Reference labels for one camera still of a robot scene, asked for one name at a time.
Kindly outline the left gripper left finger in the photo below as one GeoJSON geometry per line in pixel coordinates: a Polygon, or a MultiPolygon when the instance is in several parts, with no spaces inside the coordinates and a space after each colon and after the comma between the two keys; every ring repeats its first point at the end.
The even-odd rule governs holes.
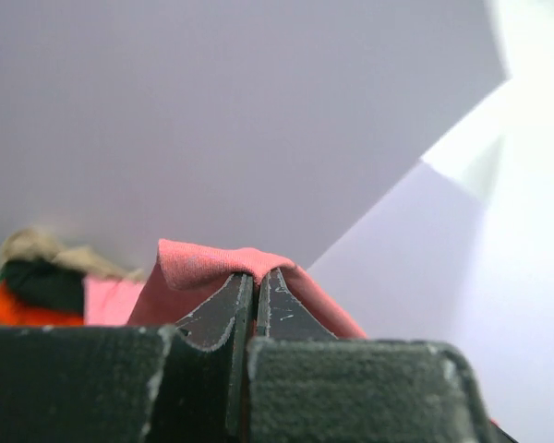
{"type": "Polygon", "coordinates": [[[241,435],[246,347],[253,317],[253,279],[236,273],[177,322],[183,436],[241,435]]]}

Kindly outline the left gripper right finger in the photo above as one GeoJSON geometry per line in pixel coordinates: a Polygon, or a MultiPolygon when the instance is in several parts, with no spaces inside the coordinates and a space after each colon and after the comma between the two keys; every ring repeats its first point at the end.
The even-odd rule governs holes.
{"type": "Polygon", "coordinates": [[[256,335],[282,341],[336,340],[294,297],[280,269],[272,269],[260,285],[256,335]]]}

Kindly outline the dusty rose t shirt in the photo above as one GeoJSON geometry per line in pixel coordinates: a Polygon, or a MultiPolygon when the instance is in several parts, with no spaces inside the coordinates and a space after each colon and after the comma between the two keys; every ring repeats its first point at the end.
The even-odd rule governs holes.
{"type": "Polygon", "coordinates": [[[259,288],[274,269],[282,272],[293,296],[327,330],[339,338],[366,338],[355,320],[289,258],[251,247],[220,249],[167,239],[158,242],[156,262],[127,323],[174,323],[210,298],[230,275],[245,273],[259,288]]]}

